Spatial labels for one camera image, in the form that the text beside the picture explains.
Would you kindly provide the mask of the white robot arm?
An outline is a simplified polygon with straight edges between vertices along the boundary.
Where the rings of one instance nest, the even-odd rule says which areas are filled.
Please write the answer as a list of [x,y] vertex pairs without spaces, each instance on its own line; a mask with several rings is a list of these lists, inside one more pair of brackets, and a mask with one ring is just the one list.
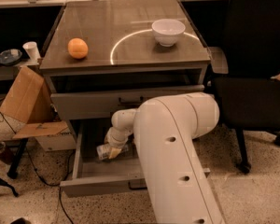
[[113,114],[109,157],[117,157],[134,136],[158,223],[225,224],[193,145],[218,118],[217,102],[203,92],[155,97]]

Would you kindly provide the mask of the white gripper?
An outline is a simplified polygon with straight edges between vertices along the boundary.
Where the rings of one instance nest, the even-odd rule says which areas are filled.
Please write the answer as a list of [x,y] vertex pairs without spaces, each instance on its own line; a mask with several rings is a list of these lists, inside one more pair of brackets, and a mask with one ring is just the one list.
[[132,134],[130,130],[118,130],[111,127],[105,135],[105,143],[112,146],[108,155],[109,159],[115,159],[121,152],[121,148],[125,146],[128,137]]

